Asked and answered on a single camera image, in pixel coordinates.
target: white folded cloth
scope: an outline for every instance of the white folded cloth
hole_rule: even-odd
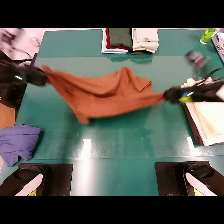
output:
[[[103,40],[102,40],[102,50],[101,52],[104,54],[126,54],[128,52],[128,50],[125,49],[119,49],[119,48],[107,48],[106,47],[106,28],[102,29],[103,31]]]
[[[188,79],[183,86],[195,83],[193,79]],[[224,142],[224,103],[192,102],[186,103],[186,106],[205,146]]]
[[[146,50],[155,53],[159,47],[157,28],[132,28],[133,51]]]

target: dark green folded cloth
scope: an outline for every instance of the dark green folded cloth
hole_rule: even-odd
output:
[[[109,28],[110,45],[132,49],[131,28]]]

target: purple cloth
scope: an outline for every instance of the purple cloth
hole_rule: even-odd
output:
[[[0,155],[7,166],[17,163],[19,156],[25,160],[32,158],[40,131],[40,128],[29,125],[16,125],[0,130]]]

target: green table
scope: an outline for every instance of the green table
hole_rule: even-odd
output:
[[[200,44],[202,33],[160,30],[158,51],[136,56],[102,54],[100,30],[46,32],[36,66],[46,64],[87,77],[129,66],[161,92],[192,76],[184,58],[189,50],[211,57],[211,68],[223,66],[212,43]],[[71,195],[158,195],[157,161],[209,160],[224,174],[224,147],[192,147],[188,142],[192,133],[180,105],[163,103],[81,125],[53,87],[28,85],[17,118],[21,123],[45,131],[27,162],[74,164]],[[0,183],[15,169],[4,166]]]

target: red cloth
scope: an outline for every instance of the red cloth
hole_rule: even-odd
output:
[[[153,93],[150,80],[135,76],[128,67],[97,78],[40,68],[83,124],[89,118],[112,117],[164,100],[163,93]]]
[[[109,28],[106,28],[106,48],[110,49],[110,48],[118,48],[118,49],[124,49],[124,50],[130,50],[130,48],[128,47],[124,47],[124,46],[111,46],[110,45],[110,32],[109,32]]]

